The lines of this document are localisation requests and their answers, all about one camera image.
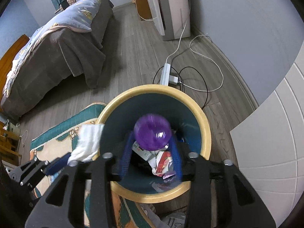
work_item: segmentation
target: trash bin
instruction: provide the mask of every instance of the trash bin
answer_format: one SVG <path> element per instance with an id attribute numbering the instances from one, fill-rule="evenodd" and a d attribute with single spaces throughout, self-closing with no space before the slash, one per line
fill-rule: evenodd
<path id="1" fill-rule="evenodd" d="M 124 140 L 136 121 L 147 113 L 165 117 L 172 129 L 182 132 L 190 150 L 209 159 L 211 133 L 206 115 L 199 105 L 185 93 L 163 85 L 142 85 L 131 88 L 114 98 L 97 119 L 104 123 L 100 150 L 111 151 L 111 146 Z M 190 182 L 178 180 L 165 183 L 161 177 L 145 175 L 130 164 L 121 182 L 111 182 L 118 195 L 139 203 L 159 203 L 185 193 Z"/>

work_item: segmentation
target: candy wrapper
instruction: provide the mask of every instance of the candy wrapper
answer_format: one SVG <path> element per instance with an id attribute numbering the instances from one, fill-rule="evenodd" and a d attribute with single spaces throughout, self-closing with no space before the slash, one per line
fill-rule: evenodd
<path id="1" fill-rule="evenodd" d="M 156 156 L 156 167 L 152 168 L 152 173 L 155 176 L 163 177 L 163 179 L 174 176 L 173 160 L 170 152 L 160 151 Z"/>

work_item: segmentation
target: metal bolt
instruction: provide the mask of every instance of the metal bolt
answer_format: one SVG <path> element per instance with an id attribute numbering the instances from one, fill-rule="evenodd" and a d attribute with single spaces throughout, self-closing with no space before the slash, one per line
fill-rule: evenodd
<path id="1" fill-rule="evenodd" d="M 78 165 L 78 161 L 77 160 L 71 160 L 69 163 L 68 163 L 68 166 L 76 166 Z"/>
<path id="2" fill-rule="evenodd" d="M 233 165 L 233 163 L 232 163 L 232 161 L 230 159 L 225 159 L 223 161 L 223 163 L 224 163 L 224 165 L 228 165 L 228 166 Z"/>
<path id="3" fill-rule="evenodd" d="M 103 156 L 102 156 L 104 159 L 110 159 L 113 157 L 113 154 L 112 153 L 104 153 Z"/>
<path id="4" fill-rule="evenodd" d="M 197 158 L 197 157 L 199 156 L 199 154 L 196 153 L 196 152 L 190 152 L 190 153 L 188 154 L 188 156 L 189 156 L 189 158 Z"/>

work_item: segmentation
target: wooden floor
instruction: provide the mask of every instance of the wooden floor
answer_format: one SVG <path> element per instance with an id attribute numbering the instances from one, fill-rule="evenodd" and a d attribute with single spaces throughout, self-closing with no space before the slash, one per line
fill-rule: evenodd
<path id="1" fill-rule="evenodd" d="M 221 83 L 221 74 L 212 62 L 189 50 L 192 38 L 193 36 L 181 41 L 180 49 L 171 59 L 172 66 L 177 71 L 185 66 L 195 67 L 205 78 L 208 89 L 214 89 Z M 22 133 L 28 130 L 28 137 L 24 147 L 21 146 L 19 150 L 23 155 L 22 162 L 29 160 L 32 139 L 74 116 L 87 105 L 96 101 L 108 103 L 131 87 L 151 84 L 156 71 L 164 65 L 166 57 L 177 45 L 178 40 L 163 42 L 153 22 L 140 21 L 134 4 L 114 9 L 114 17 L 108 23 L 103 40 L 102 51 L 106 60 L 98 87 L 90 90 L 83 75 L 70 76 L 49 91 L 34 109 L 23 115 L 20 128 Z M 217 62 L 224 75 L 222 88 L 209 94 L 204 108 L 212 133 L 210 159 L 222 161 L 228 158 L 237 164 L 229 131 L 247 118 L 254 107 L 233 71 L 214 48 L 203 40 L 195 41 L 192 48 Z M 203 81 L 194 70 L 186 69 L 181 76 L 185 84 L 205 89 Z M 200 106 L 204 104 L 205 93 L 187 87 L 185 92 Z"/>

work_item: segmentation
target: white door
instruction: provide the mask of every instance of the white door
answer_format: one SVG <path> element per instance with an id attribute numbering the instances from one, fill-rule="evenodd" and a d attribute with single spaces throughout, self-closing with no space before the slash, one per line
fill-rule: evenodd
<path id="1" fill-rule="evenodd" d="M 158 30 L 159 34 L 164 36 L 165 30 L 164 30 L 163 21 L 161 18 L 161 10 L 159 7 L 158 0 L 148 0 L 148 4 L 149 4 L 150 10 L 151 10 L 154 25 L 155 25 L 156 29 Z"/>
<path id="2" fill-rule="evenodd" d="M 304 191 L 304 43 L 274 92 L 230 134 L 240 171 L 277 227 Z"/>

